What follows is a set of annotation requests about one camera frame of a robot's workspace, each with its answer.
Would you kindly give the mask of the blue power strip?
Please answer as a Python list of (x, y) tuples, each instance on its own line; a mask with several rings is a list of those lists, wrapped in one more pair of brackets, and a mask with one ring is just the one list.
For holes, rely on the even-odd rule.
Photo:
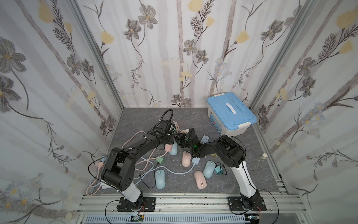
[[(200, 141), (201, 144), (205, 144), (209, 142), (209, 136), (204, 135)], [(200, 158), (193, 158), (192, 163), (197, 165), (200, 161)]]

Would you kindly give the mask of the pink power strip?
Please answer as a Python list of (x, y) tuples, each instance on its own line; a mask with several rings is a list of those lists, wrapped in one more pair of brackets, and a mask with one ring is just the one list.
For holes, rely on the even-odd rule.
[(164, 150), (169, 153), (172, 151), (172, 148), (173, 148), (173, 145), (166, 144)]

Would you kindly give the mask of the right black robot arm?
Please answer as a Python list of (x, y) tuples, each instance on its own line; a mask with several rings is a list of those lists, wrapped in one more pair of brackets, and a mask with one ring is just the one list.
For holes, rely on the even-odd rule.
[(224, 134), (215, 141), (200, 143), (195, 130), (190, 128), (187, 133), (175, 134), (174, 139), (181, 148), (188, 148), (193, 158), (216, 154), (223, 165), (231, 168), (239, 184), (241, 205), (245, 211), (262, 205), (260, 191), (253, 184), (246, 166), (247, 150), (238, 138)]

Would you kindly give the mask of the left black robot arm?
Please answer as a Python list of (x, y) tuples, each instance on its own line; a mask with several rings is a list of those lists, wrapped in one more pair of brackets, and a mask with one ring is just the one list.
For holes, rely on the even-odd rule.
[(143, 133), (142, 139), (132, 146), (111, 150), (100, 177), (124, 197), (124, 201), (117, 206), (119, 211), (142, 209), (143, 192), (133, 183), (136, 163), (150, 150), (161, 145), (172, 145), (176, 133), (177, 128), (173, 122), (162, 120), (157, 127)]

